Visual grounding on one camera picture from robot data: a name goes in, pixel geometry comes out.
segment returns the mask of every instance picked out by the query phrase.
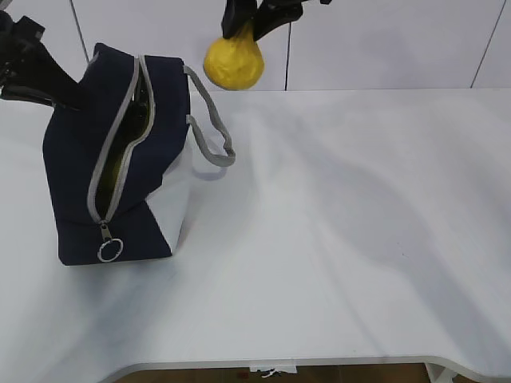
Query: bag handle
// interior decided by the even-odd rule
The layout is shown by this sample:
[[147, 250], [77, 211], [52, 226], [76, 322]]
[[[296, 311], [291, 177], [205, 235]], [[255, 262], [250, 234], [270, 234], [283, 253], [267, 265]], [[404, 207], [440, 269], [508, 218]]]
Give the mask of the bag handle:
[[192, 68], [186, 65], [184, 66], [184, 73], [190, 76], [190, 78], [193, 81], [193, 84], [199, 91], [199, 94], [202, 96], [202, 98], [204, 98], [204, 101], [206, 101], [206, 105], [208, 106], [209, 111], [209, 120], [211, 121], [213, 127], [218, 132], [220, 132], [220, 134], [224, 138], [224, 151], [227, 153], [227, 155], [222, 156], [220, 154], [214, 154], [211, 152], [211, 150], [209, 150], [208, 144], [204, 139], [204, 134], [202, 133], [200, 126], [197, 124], [196, 119], [192, 115], [186, 116], [186, 123], [192, 126], [193, 136], [195, 137], [197, 145], [199, 146], [200, 152], [203, 154], [206, 160], [208, 160], [209, 162], [216, 166], [220, 166], [221, 168], [229, 167], [236, 161], [236, 153], [232, 148], [231, 135], [229, 134], [229, 131], [225, 127], [224, 122], [222, 122], [222, 119], [220, 118], [220, 114], [218, 114], [218, 110], [216, 109], [213, 99], [211, 98], [208, 91], [204, 87], [202, 81], [199, 79], [199, 76], [197, 76], [197, 73], [195, 73]]

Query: zipper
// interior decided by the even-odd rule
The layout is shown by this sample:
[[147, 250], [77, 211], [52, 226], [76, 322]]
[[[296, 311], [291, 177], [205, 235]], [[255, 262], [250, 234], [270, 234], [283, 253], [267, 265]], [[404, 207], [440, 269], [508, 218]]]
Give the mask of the zipper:
[[[121, 153], [117, 155], [117, 153], [112, 152], [115, 150], [113, 148], [113, 144], [115, 139], [119, 139], [122, 142], [122, 137], [118, 137], [118, 133], [122, 133], [119, 131], [119, 128], [123, 123], [127, 125], [124, 129], [130, 129], [129, 119], [133, 118], [132, 114], [126, 116], [126, 112], [129, 110], [129, 106], [132, 105], [134, 108], [138, 106], [138, 93], [141, 89], [141, 80], [145, 82], [145, 88], [147, 92], [148, 98], [148, 106], [147, 113], [144, 122], [144, 130], [141, 134], [134, 140], [129, 141], [125, 147], [121, 147]], [[115, 211], [119, 207], [119, 203], [121, 201], [122, 192], [124, 190], [126, 178], [128, 176], [129, 163], [131, 161], [131, 157], [133, 154], [133, 149], [143, 142], [151, 132], [154, 124], [154, 117], [156, 114], [156, 104], [154, 102], [153, 95], [153, 87], [151, 85], [151, 79], [149, 78], [149, 71], [147, 65], [145, 63], [145, 57], [140, 56], [139, 58], [134, 58], [133, 61], [133, 76], [129, 83], [128, 90], [125, 94], [125, 98], [121, 103], [121, 107], [117, 112], [116, 118], [113, 121], [112, 127], [109, 130], [109, 133], [103, 143], [103, 147], [101, 148], [100, 155], [98, 157], [96, 167], [94, 168], [93, 175], [91, 177], [91, 181], [89, 184], [89, 192], [87, 195], [87, 208], [93, 221], [100, 226], [101, 229], [101, 237], [103, 238], [103, 244], [101, 245], [97, 257], [104, 263], [112, 262], [116, 259], [122, 252], [123, 242], [120, 239], [116, 239], [112, 237], [108, 224], [111, 221]], [[110, 188], [107, 188], [107, 191], [101, 191], [101, 204], [105, 205], [105, 201], [108, 200], [108, 205], [102, 209], [102, 211], [98, 210], [98, 188], [108, 180], [109, 174], [104, 174], [105, 170], [110, 170], [112, 173], [117, 170], [117, 174], [114, 178], [113, 190], [110, 192]], [[103, 259], [102, 251], [111, 243], [118, 243], [119, 250], [116, 255], [111, 259]]]

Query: open zipper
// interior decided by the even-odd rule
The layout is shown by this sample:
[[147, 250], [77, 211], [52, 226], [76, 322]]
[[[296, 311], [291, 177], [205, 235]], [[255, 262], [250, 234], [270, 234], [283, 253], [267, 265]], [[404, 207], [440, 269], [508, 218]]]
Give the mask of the open zipper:
[[[87, 208], [103, 238], [97, 257], [104, 263], [117, 259], [123, 250], [122, 240], [112, 237], [108, 225], [121, 201], [133, 149], [151, 132], [155, 112], [149, 71], [145, 57], [140, 56], [133, 60], [132, 79], [101, 148], [87, 195]], [[112, 243], [119, 249], [112, 258], [104, 259], [102, 252]]]

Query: white table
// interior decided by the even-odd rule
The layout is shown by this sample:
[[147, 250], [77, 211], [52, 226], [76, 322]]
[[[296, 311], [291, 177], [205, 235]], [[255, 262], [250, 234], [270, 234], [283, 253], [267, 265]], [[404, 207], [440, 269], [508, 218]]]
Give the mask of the white table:
[[511, 90], [213, 96], [238, 162], [195, 157], [178, 252], [74, 268], [40, 142], [18, 136], [40, 140], [49, 109], [10, 104], [1, 382], [391, 362], [511, 378]]

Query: lunch bag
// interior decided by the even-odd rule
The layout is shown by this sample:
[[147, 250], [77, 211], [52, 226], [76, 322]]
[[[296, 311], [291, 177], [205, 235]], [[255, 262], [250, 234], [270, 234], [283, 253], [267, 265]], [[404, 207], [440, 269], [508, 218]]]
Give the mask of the lunch bag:
[[[224, 137], [225, 156], [208, 149], [190, 114], [189, 77]], [[59, 259], [88, 265], [171, 256], [188, 204], [188, 126], [211, 163], [228, 167], [236, 158], [212, 98], [181, 59], [133, 57], [104, 44], [80, 85], [90, 102], [80, 111], [56, 105], [43, 143]], [[162, 182], [172, 212], [165, 217], [152, 203]]]

